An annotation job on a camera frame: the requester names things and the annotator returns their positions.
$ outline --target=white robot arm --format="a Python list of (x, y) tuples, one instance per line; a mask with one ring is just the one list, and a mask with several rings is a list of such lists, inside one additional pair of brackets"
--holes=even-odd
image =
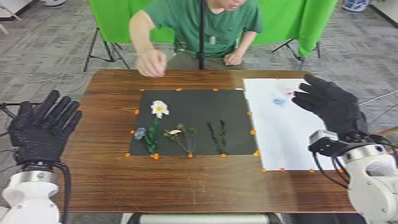
[(59, 224), (59, 207), (50, 200), (57, 192), (54, 172), (15, 174), (2, 194), (11, 209), (4, 209), (0, 224)]
[(345, 153), (352, 206), (370, 223), (398, 220), (398, 172), (384, 146), (368, 145)]
[(349, 143), (336, 133), (318, 131), (311, 136), (309, 151), (329, 157), (341, 156), (350, 176), (349, 198), (370, 224), (398, 220), (397, 160), (381, 144)]

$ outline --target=black robotic glove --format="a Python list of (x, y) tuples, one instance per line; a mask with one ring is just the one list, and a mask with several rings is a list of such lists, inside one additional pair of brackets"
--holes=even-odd
[(304, 80), (309, 84), (301, 84), (304, 92), (295, 92), (295, 104), (318, 115), (327, 130), (338, 133), (341, 139), (347, 139), (352, 133), (368, 135), (366, 117), (359, 110), (357, 97), (333, 82), (313, 75), (306, 75)]
[(61, 162), (70, 135), (75, 131), (82, 112), (78, 102), (66, 96), (59, 101), (54, 90), (43, 104), (34, 108), (31, 102), (22, 103), (16, 119), (9, 125), (13, 146), (18, 147), (16, 163)]

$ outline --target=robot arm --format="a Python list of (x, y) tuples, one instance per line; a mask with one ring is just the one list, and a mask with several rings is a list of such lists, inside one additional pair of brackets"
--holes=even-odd
[(350, 174), (349, 198), (370, 222), (398, 220), (398, 172), (395, 157), (381, 145), (352, 149), (345, 155)]
[(311, 143), (313, 153), (343, 158), (350, 203), (368, 223), (398, 220), (398, 170), (384, 146), (370, 139), (361, 143), (336, 140), (336, 134), (327, 131), (315, 133)]
[(57, 192), (54, 172), (25, 171), (15, 174), (2, 194), (11, 209), (2, 217), (0, 224), (57, 224), (61, 218), (59, 207), (50, 200)]
[(61, 163), (61, 155), (70, 135), (75, 131), (82, 112), (78, 103), (52, 91), (45, 102), (34, 108), (22, 103), (18, 116), (11, 122), (9, 135), (16, 150), (16, 164), (22, 172), (13, 175), (2, 196), (11, 209), (0, 210), (0, 224), (59, 224), (59, 208), (50, 198), (59, 192), (54, 167), (64, 173), (64, 216), (68, 220), (71, 177), (70, 168)]
[(301, 92), (293, 102), (324, 120), (329, 131), (311, 136), (309, 151), (345, 160), (350, 179), (341, 175), (349, 185), (341, 184), (320, 171), (349, 191), (349, 198), (357, 212), (370, 223), (398, 220), (398, 171), (395, 157), (388, 154), (386, 139), (368, 133), (366, 117), (359, 109), (359, 100), (333, 82), (304, 76)]

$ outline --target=green backdrop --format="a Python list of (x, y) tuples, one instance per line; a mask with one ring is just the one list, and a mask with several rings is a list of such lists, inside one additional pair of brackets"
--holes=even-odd
[[(128, 21), (153, 0), (89, 0), (105, 41), (130, 43)], [(254, 44), (299, 40), (299, 56), (306, 57), (317, 47), (338, 0), (260, 0), (265, 32)], [(155, 42), (173, 43), (173, 30), (151, 33)]]

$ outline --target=black mat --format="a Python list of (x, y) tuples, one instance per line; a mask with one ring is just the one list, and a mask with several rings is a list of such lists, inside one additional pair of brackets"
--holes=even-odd
[[(155, 114), (151, 114), (153, 101), (164, 101), (169, 106), (169, 115), (164, 115), (158, 129), (158, 153), (160, 155), (187, 155), (176, 142), (164, 137), (164, 130), (174, 130), (178, 123), (187, 128), (198, 129), (196, 155), (219, 155), (212, 132), (206, 122), (226, 122), (226, 151), (230, 155), (246, 155), (256, 152), (256, 141), (251, 135), (253, 124), (249, 107), (242, 91), (235, 90), (187, 90), (146, 91), (141, 100), (141, 112), (135, 120), (139, 127), (151, 127)], [(144, 141), (132, 138), (132, 155), (148, 155)]]

